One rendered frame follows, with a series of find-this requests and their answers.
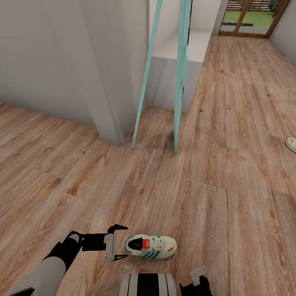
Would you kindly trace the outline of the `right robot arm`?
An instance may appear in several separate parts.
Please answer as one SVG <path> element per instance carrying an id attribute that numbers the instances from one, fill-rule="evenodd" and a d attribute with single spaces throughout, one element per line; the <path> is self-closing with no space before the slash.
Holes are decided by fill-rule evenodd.
<path id="1" fill-rule="evenodd" d="M 203 276 L 206 273 L 208 273 L 206 266 L 191 271 L 192 284 L 184 287 L 180 284 L 182 296 L 212 296 L 209 283 Z"/>

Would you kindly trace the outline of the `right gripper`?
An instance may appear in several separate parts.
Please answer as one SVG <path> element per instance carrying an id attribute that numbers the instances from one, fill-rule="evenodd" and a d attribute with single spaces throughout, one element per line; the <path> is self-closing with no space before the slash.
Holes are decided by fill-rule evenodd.
<path id="1" fill-rule="evenodd" d="M 207 291 L 211 294 L 207 279 L 203 275 L 199 276 L 198 278 L 200 284 L 196 287 L 193 284 L 184 287 L 180 284 L 182 296 L 199 296 L 201 291 Z"/>

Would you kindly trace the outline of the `robot trunk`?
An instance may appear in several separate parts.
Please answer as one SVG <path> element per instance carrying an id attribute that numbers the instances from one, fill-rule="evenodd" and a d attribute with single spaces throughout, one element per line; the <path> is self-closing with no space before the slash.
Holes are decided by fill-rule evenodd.
<path id="1" fill-rule="evenodd" d="M 119 296 L 177 296 L 171 273 L 126 273 Z"/>

